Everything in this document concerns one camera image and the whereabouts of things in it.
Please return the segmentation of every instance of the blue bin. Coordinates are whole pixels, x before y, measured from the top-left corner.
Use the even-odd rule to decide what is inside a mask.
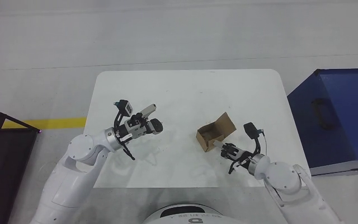
[[[288,100],[311,174],[358,174],[358,69],[318,69]]]

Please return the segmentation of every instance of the white tabletop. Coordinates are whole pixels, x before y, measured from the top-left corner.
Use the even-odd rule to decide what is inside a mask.
[[[197,142],[197,129],[224,112],[237,128],[225,142],[253,151],[255,143],[243,129],[253,122],[265,130],[271,161],[299,164],[309,172],[281,78],[274,70],[102,72],[84,133],[111,127],[117,114],[113,102],[120,99],[129,100],[135,113],[156,104],[149,118],[159,119],[164,130],[131,141],[135,161],[122,150],[111,153],[97,188],[263,186],[245,169],[228,175],[230,161],[220,157],[220,150],[204,152]],[[265,153],[265,141],[259,140]]]

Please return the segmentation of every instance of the gray floor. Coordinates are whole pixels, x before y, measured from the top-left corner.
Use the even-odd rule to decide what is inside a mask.
[[[111,70],[272,68],[289,94],[316,68],[357,67],[357,10],[338,0],[0,0],[0,111],[86,116],[96,76]],[[10,223],[31,219],[51,169],[82,132],[40,135]],[[358,220],[356,176],[314,182],[346,223]],[[179,202],[285,223],[267,193],[235,188],[94,189],[73,223],[140,223]]]

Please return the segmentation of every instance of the cardboard box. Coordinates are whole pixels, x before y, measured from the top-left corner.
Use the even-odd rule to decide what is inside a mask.
[[[215,122],[202,126],[197,130],[196,139],[199,141],[204,152],[212,150],[215,140],[222,141],[236,130],[235,125],[225,112]]]

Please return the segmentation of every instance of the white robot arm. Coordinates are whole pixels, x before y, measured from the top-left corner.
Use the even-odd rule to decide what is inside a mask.
[[[116,102],[115,105],[119,113],[113,128],[103,130],[95,136],[81,134],[71,140],[66,154],[46,181],[39,206],[30,224],[68,223],[90,194],[109,152],[122,148],[134,160],[125,143],[146,134],[158,134],[163,130],[159,120],[148,121],[149,114],[156,110],[154,104],[133,115],[123,125],[120,125],[120,120],[124,116],[131,116],[133,109],[125,100]],[[76,168],[76,162],[82,162],[92,168],[89,172],[83,172]]]
[[[258,136],[260,133],[264,134],[263,130],[257,130],[252,123],[245,124],[244,128],[256,142],[254,153],[230,143],[214,142],[214,145],[222,149],[221,156],[233,161],[229,174],[243,167],[257,180],[263,180],[288,224],[343,224],[301,166],[271,162],[269,157],[260,154]],[[306,184],[307,190],[302,190],[302,182]]]

